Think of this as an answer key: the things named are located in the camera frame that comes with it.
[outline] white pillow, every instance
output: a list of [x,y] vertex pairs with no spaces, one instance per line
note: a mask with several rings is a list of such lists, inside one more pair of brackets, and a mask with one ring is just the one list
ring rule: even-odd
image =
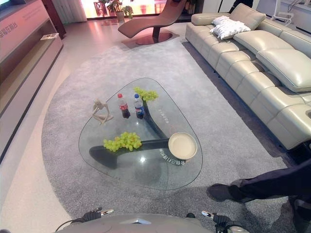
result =
[[218,38],[230,39],[235,34],[247,32],[251,29],[245,26],[244,23],[240,21],[233,21],[231,19],[224,21],[222,24],[217,25],[215,28],[211,29],[211,33],[218,35]]
[[222,24],[223,22],[225,22],[227,20],[230,20],[228,16],[220,16],[218,18],[215,18],[212,21],[212,24],[219,25],[219,24]]

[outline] gray rug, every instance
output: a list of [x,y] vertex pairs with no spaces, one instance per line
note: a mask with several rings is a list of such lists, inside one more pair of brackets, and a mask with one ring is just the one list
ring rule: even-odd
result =
[[[214,224],[200,214],[209,210],[242,222],[252,233],[294,233],[287,198],[238,204],[207,197],[206,188],[213,183],[230,183],[286,166],[262,146],[183,42],[176,37],[131,49],[120,44],[82,64],[59,87],[42,132],[44,164],[57,197],[73,218],[98,206],[113,208],[116,215],[185,217],[192,212],[214,231]],[[142,77],[155,79],[164,87],[200,140],[203,167],[186,187],[159,191],[117,181],[86,164],[79,153],[79,135],[90,117],[93,100],[107,100]]]

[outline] white floor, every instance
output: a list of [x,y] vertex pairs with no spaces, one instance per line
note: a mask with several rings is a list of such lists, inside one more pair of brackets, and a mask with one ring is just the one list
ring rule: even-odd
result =
[[[72,71],[91,56],[123,40],[128,41],[118,32],[118,26],[114,19],[66,26],[64,48],[0,165],[0,229],[8,229],[11,233],[51,233],[70,220],[45,172],[41,151],[43,121],[59,85]],[[186,24],[176,23],[167,29],[184,37]],[[152,29],[147,29],[139,35],[151,32]]]

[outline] bunch of grapes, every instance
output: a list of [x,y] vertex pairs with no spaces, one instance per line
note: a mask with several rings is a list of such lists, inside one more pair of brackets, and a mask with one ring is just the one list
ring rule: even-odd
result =
[[121,133],[120,137],[115,137],[115,140],[106,140],[104,139],[104,147],[108,150],[116,152],[120,148],[127,148],[130,151],[133,151],[133,148],[137,149],[141,147],[141,140],[136,133]]
[[146,91],[141,89],[139,86],[134,87],[134,91],[139,94],[144,101],[155,100],[159,97],[156,91]]

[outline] glass tabletop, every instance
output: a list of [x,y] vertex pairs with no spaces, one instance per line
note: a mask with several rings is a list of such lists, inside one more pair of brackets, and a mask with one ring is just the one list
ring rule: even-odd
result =
[[[144,101],[145,116],[136,117],[134,107],[134,87],[156,91],[154,101]],[[127,101],[131,116],[122,117],[117,94],[122,93]],[[90,118],[83,127],[79,138],[79,150],[83,159],[100,172],[147,188],[170,190],[191,183],[202,168],[202,150],[197,136],[184,115],[162,86],[153,79],[137,79],[112,96],[107,101],[113,118],[100,125]],[[105,108],[98,114],[106,114]],[[142,146],[133,151],[119,149],[112,152],[103,147],[103,140],[114,140],[123,132],[136,133]],[[175,158],[168,149],[168,139],[176,132],[190,134],[198,149],[190,160]]]

